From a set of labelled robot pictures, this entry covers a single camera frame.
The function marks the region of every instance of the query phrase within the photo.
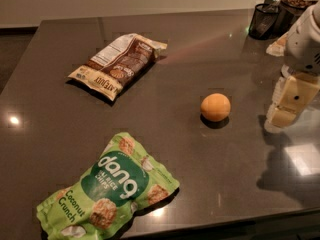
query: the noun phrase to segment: floor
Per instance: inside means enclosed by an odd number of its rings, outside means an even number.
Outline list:
[[[0,35],[0,94],[32,37],[33,34]]]

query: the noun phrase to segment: green snack bag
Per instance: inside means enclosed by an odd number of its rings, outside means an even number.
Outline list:
[[[76,184],[38,205],[37,217],[49,240],[108,239],[136,211],[159,203],[178,187],[139,142],[119,133]]]

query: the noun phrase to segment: black cup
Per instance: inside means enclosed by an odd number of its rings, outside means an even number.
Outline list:
[[[258,39],[268,39],[278,19],[280,9],[268,10],[268,4],[257,4],[249,27],[249,36]]]

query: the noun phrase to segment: table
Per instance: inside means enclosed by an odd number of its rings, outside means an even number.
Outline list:
[[[135,218],[126,237],[318,207],[319,99],[281,133],[264,130],[282,58],[265,53],[272,40],[248,37],[251,17],[235,10],[43,21],[0,96],[1,238],[40,239],[35,207],[78,181],[123,131],[181,183],[162,213]],[[168,49],[114,104],[69,81],[130,32]],[[232,104],[221,127],[200,118],[213,92]]]

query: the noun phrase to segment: gray tabletop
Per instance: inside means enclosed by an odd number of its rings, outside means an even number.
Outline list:
[[[251,16],[237,10],[42,22],[0,96],[1,238],[40,239],[35,207],[78,181],[123,131],[181,183],[162,213],[135,218],[125,236],[319,206],[319,100],[283,132],[264,131],[282,58],[265,53],[271,40],[247,36]],[[168,49],[114,104],[69,81],[97,51],[134,32]],[[214,92],[231,100],[223,126],[200,118],[202,99]]]

